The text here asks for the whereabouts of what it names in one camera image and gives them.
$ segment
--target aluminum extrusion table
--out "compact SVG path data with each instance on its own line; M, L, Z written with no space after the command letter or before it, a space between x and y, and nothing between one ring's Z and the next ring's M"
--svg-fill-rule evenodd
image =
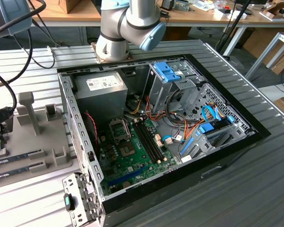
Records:
M245 75L246 79L249 79L259 68L261 63L263 62L264 58L269 55L269 53L273 50L273 48L276 46L276 44L281 41L284 43L284 33L278 32L273 40L269 43L267 48L263 51L263 53L260 55L260 57L256 60L256 62L252 65L250 70ZM276 62L277 59L281 57L281 55L284 53L284 44L283 46L278 50L278 52L275 54L275 56L270 60L270 62L266 65L267 68L271 68L273 64Z
M136 59L194 55L272 135L224 171L121 226L284 226L284 114L211 46L199 40L161 42L151 52L134 45L130 49ZM96 63L89 46L54 48L54 52L57 68ZM46 49L34 50L34 57L43 64L52 61ZM21 50L0 51L1 75L5 79L13 77L26 58ZM11 85L16 93L33 91L35 109L53 102L62 107L55 70L40 69L31 63ZM10 105L5 88L0 88L0 97L0 107ZM0 226L70 226L62 179L78 170L75 161L67 169L1 187Z

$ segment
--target ram slot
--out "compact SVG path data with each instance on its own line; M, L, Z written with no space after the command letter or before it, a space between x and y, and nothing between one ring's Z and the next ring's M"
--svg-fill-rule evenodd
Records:
M137 132L143 147L145 148L147 154L151 159L151 162L155 164L158 160L162 161L164 157L162 156L159 148L148 133L145 125L142 123L134 124L133 128Z

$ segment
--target green circuit board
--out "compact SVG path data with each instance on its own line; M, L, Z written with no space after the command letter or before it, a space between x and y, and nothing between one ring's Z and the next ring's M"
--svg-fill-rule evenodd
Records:
M151 120L145 120L144 125L155 141L157 132ZM100 144L99 163L104 174L101 187L105 196L170 170L177 165L172 154L166 148L160 148L166 159L159 163L152 163L132 123L128 124L128 128L132 135L130 141L121 141L117 145L114 144L110 130L106 130L102 134L105 136L105 141Z

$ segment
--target blue latch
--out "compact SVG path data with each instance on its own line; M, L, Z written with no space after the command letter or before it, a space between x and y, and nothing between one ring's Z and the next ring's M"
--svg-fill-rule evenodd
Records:
M199 130L201 131L201 133L204 134L211 130L214 130L214 128L210 123L206 123L206 124L202 124L201 126L199 126Z
M156 67L159 74L164 77L164 80L166 82L181 80L181 77L177 76L172 68L168 66L168 64L166 64L166 62L157 62L154 64L154 66Z
M188 143L185 145L185 147L183 148L183 150L180 152L181 155L183 155L185 153L185 151L188 149L188 147L190 146L190 144L194 141L194 138L190 138L190 140L188 141Z
M234 123L235 119L233 116L228 116L228 120L230 121L230 123Z

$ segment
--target desk leg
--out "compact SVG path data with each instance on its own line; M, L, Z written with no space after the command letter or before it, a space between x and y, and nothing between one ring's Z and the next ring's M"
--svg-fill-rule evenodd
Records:
M260 64L263 62L264 58L271 52L274 46L278 43L279 37L281 33L275 35L273 40L268 44L267 48L263 51L260 57L256 60L256 62L251 66L250 70L246 73L245 78L249 79L254 72L259 68Z
M279 49L279 51L275 54L275 56L269 61L269 63L266 65L266 68L269 69L270 67L272 67L272 65L275 63L277 59L280 58L283 52L284 52L284 45Z
M236 44L238 43L239 39L243 35L246 27L239 27L235 35L232 37L231 42L229 43L228 47L226 48L223 56L229 56L232 50L235 48Z

